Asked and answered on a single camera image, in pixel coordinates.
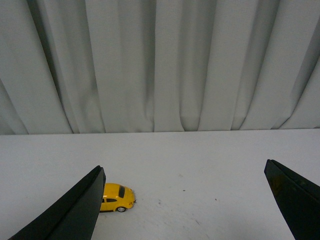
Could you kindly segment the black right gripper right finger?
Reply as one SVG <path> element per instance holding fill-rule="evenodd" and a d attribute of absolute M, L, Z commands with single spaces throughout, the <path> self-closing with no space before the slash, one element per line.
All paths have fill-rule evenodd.
<path fill-rule="evenodd" d="M 296 240 L 320 238 L 320 187 L 268 159 L 264 174 L 276 204 Z"/>

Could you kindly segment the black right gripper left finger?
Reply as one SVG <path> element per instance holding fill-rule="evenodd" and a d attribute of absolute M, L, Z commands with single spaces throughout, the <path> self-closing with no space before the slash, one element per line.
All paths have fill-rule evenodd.
<path fill-rule="evenodd" d="M 106 175 L 96 166 L 11 240 L 90 240 L 102 204 Z"/>

